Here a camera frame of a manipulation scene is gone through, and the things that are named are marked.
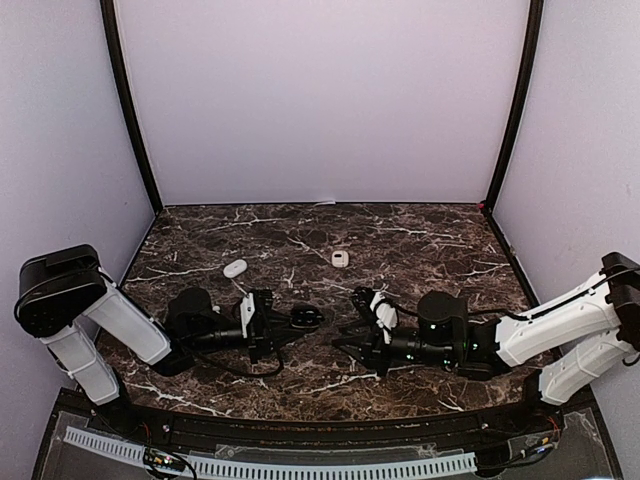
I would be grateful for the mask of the black round charging case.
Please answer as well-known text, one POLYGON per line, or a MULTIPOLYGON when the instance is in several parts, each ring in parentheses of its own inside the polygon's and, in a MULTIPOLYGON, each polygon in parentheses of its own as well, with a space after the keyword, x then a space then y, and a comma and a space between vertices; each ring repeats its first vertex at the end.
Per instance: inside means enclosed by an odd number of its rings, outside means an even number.
POLYGON ((291 309, 290 325, 293 328, 315 330, 324 321, 324 315, 315 306, 297 305, 291 309))

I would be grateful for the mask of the white oval charging case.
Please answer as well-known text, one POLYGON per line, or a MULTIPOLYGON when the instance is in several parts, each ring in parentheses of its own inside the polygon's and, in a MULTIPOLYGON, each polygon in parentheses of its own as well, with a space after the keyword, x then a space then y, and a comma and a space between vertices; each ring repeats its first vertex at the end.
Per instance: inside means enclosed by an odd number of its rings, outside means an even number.
POLYGON ((225 278, 234 279, 239 275, 242 275, 248 268, 248 263, 244 259, 237 259, 227 264, 223 268, 223 275, 225 278))

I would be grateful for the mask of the beige gold-rimmed charging case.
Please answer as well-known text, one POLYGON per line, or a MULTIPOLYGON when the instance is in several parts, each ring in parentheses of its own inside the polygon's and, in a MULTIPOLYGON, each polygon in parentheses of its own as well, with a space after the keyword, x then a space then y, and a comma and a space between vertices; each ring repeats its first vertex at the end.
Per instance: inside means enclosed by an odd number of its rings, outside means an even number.
POLYGON ((350 263, 350 256, 347 251, 336 250, 331 254, 331 263, 335 268, 346 268, 350 263))

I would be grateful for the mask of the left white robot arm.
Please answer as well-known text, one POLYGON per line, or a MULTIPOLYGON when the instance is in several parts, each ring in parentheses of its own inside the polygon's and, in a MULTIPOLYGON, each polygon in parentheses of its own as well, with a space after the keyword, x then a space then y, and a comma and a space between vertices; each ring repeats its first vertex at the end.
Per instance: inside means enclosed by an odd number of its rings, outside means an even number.
POLYGON ((109 334, 139 361, 164 377, 180 375, 212 354, 244 350, 251 364, 277 360, 270 376, 284 367, 282 349, 319 328, 324 320, 312 305, 287 314, 273 308, 268 289, 251 290, 224 315, 200 287, 181 291, 168 303, 164 321, 147 313, 102 267, 88 244, 26 260, 19 270, 14 318, 50 352, 84 391, 101 417, 120 436, 141 427, 140 412, 126 400, 116 370, 99 353, 96 335, 109 334))

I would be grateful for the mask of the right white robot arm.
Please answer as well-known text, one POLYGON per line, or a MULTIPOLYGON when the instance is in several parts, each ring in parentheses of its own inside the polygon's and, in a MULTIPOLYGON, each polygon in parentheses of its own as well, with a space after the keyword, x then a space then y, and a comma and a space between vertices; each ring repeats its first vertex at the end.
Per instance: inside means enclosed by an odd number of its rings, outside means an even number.
POLYGON ((487 381, 572 343, 568 354, 527 378, 526 399, 510 413, 521 434, 547 420, 549 405, 565 404, 639 351, 639 265, 618 252, 605 255, 601 269, 572 291, 521 313, 471 312, 465 299, 432 290, 411 311, 411 329, 399 324, 403 308, 380 291, 359 287, 351 301, 360 318, 332 344, 378 376, 410 362, 487 381))

